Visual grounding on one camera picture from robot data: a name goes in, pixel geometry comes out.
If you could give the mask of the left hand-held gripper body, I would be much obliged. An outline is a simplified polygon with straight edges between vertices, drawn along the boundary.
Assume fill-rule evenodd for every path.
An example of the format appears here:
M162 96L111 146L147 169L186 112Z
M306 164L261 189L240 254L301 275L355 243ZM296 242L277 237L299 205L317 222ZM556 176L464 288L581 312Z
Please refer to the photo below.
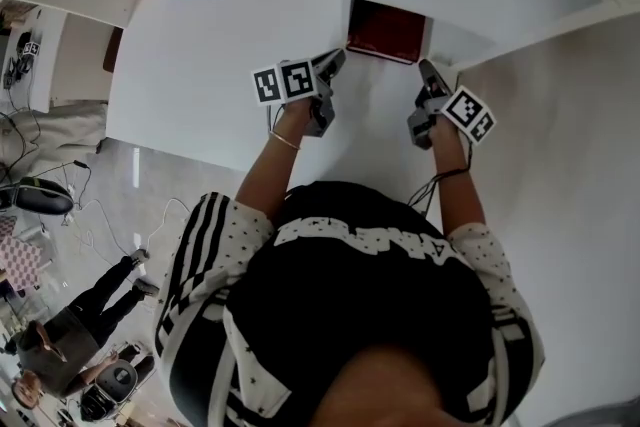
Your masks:
M266 108L269 130L275 127L277 115L286 104L305 98L311 99L306 136L322 137L335 119L332 80L322 81L315 76L312 59L282 61L252 72L257 102Z

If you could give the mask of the black round-top machine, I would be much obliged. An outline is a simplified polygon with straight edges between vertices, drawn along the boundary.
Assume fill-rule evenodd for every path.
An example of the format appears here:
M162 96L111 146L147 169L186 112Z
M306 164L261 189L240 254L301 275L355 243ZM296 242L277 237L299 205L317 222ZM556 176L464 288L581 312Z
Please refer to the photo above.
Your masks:
M138 384L138 373L128 361L119 359L105 368L94 385L100 398L119 405L129 399Z
M40 215L64 216L73 210L74 200L56 182L24 177L14 184L0 186L0 212L11 208Z

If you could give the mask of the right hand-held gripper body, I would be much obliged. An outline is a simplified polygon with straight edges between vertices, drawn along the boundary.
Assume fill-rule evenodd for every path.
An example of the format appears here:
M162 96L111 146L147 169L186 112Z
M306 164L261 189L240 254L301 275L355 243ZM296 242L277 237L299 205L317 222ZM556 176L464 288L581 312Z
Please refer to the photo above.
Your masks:
M480 145L496 125L489 107L466 87L460 86L453 93L442 87L437 87L436 92L423 87L407 120L415 146L431 148L431 131L438 117L448 119L474 146Z

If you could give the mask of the brown wooden panel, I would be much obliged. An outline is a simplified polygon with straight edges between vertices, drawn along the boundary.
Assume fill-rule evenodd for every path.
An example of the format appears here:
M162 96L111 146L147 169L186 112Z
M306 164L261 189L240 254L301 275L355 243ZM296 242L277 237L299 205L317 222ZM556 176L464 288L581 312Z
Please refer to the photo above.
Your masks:
M116 66L117 56L122 40L124 29L120 27L114 27L109 38L104 60L103 70L105 72L113 73Z

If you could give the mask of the white cabinet desk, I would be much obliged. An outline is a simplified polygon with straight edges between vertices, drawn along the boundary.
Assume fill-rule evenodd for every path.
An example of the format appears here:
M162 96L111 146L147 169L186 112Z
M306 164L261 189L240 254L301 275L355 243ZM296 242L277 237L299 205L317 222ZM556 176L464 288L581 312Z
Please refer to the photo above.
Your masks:
M251 75L343 44L341 0L139 0L123 33L107 134L247 171L267 137ZM407 201L435 173L407 119L416 67L351 53L332 82L334 122L302 143L291 182L357 182Z

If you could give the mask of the beige fabric cover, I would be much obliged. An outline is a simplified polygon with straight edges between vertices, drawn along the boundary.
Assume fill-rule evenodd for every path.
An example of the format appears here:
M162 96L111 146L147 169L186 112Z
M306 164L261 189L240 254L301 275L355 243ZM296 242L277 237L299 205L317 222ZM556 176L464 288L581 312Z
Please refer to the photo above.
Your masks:
M107 103L89 101L0 114L0 165L26 173L94 154L106 137L107 113Z

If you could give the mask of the person's right forearm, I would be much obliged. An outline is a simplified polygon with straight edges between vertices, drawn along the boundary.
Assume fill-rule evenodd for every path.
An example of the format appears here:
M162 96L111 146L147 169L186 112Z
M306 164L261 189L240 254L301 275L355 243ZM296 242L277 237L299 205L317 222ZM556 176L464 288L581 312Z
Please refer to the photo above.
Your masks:
M458 129L448 119L437 118L431 141L437 174L468 166ZM439 181L438 188L442 230L446 237L461 226L486 223L469 171Z

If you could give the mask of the black and white patterned shirt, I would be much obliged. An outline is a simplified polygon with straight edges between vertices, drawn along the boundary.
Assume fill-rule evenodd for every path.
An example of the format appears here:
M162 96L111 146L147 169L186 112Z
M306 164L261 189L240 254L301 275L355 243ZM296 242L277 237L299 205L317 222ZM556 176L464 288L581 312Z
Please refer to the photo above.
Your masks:
M294 188L274 219L211 192L160 292L153 349L194 427L304 427L357 353L393 345L428 369L445 409L498 426L544 348L498 239L441 234L368 187Z

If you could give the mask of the idle hand-held gripper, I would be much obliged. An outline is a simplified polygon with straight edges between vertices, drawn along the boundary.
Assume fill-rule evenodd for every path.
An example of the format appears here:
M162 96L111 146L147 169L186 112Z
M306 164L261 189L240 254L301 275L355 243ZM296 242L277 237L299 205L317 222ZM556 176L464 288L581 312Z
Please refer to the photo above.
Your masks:
M3 87L10 90L27 75L39 55L40 43L34 38L32 31L23 32L16 44L16 52L9 57L8 67L3 76Z

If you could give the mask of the maroon hardcover book gold print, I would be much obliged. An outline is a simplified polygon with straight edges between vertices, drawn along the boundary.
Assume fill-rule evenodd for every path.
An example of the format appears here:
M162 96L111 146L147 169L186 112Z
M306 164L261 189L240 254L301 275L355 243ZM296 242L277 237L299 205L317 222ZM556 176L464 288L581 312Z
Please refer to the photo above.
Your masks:
M421 54L426 17L367 0L353 0L346 48L402 64Z

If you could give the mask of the person's left forearm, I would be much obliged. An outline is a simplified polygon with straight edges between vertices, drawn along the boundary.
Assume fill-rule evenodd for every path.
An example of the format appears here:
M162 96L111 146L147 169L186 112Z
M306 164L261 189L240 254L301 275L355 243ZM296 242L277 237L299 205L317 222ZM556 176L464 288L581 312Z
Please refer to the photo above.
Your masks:
M273 221L287 192L292 169L311 117L311 100L288 103L246 174L235 201Z

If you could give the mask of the white low cabinet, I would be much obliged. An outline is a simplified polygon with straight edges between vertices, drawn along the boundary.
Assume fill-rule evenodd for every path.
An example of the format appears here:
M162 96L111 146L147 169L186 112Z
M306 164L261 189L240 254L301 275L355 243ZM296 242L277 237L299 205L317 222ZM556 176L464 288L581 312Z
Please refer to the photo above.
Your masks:
M67 15L53 70L51 107L109 100L114 72L103 70L103 60L114 27Z

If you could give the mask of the pink checkered cloth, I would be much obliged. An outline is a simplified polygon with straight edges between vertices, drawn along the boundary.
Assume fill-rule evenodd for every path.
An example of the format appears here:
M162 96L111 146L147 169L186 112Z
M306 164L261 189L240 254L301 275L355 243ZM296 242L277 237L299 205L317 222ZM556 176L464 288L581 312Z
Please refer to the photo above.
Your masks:
M15 291L40 285L42 249L20 239L5 236L0 240L0 268Z

